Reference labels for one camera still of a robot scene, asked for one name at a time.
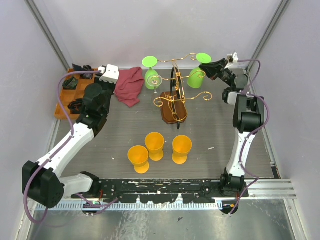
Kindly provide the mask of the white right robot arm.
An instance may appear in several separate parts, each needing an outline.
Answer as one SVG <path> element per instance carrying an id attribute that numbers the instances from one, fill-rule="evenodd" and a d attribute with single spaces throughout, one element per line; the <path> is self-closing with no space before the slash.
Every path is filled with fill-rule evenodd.
<path id="1" fill-rule="evenodd" d="M 225 58 L 199 67 L 211 80 L 220 79 L 228 85 L 222 93 L 222 100 L 234 106 L 232 125 L 235 141 L 227 167 L 220 176 L 219 191 L 231 197 L 245 188 L 246 163 L 250 147 L 260 127 L 265 123 L 263 102 L 249 93 L 249 80 L 246 74 L 236 75 L 230 70 L 236 61 Z"/>

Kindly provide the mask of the orange plastic wine glass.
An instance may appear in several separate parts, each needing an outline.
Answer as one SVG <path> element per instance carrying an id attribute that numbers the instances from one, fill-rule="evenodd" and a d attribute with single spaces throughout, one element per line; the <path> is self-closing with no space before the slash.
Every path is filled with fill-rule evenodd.
<path id="1" fill-rule="evenodd" d="M 149 170 L 149 152 L 144 146 L 131 147 L 128 150 L 127 157 L 138 174 L 145 174 Z"/>

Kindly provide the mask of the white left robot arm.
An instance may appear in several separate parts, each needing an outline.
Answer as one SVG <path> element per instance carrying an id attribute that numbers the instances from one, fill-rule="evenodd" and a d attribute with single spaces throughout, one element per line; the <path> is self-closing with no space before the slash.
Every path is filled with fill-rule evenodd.
<path id="1" fill-rule="evenodd" d="M 22 167 L 23 199 L 28 198 L 51 209 L 63 198 L 84 193 L 95 198 L 101 190 L 100 179 L 87 172 L 62 177 L 62 173 L 77 153 L 103 129 L 110 112 L 116 85 L 93 83 L 85 88 L 81 114 L 71 131 L 37 162 L 28 161 Z"/>

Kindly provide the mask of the green plastic wine glass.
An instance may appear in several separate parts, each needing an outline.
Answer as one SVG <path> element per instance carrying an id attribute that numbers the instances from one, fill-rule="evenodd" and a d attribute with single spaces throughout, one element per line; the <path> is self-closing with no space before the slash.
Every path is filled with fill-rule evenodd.
<path id="1" fill-rule="evenodd" d="M 154 91 L 155 90 L 155 85 L 153 84 L 153 80 L 155 80 L 155 76 L 158 75 L 157 71 L 153 69 L 158 63 L 158 59 L 155 56 L 146 56 L 142 60 L 142 65 L 146 68 L 148 68 L 147 72 L 145 73 L 144 76 L 144 81 L 145 81 L 145 87 L 149 90 Z"/>
<path id="2" fill-rule="evenodd" d="M 197 53 L 195 55 L 195 60 L 200 64 L 208 64 L 211 62 L 212 58 L 207 53 Z M 206 73 L 200 69 L 200 67 L 194 68 L 187 78 L 187 84 L 193 89 L 199 89 L 205 79 Z"/>

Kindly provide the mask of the clear wine glass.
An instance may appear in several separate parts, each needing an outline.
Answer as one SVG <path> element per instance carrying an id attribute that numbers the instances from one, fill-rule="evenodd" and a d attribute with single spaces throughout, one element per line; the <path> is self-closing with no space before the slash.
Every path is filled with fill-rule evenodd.
<path id="1" fill-rule="evenodd" d="M 163 82 L 163 78 L 160 75 L 151 75 L 147 79 L 148 85 L 151 87 L 153 92 L 157 94 L 159 92 L 159 87 Z"/>

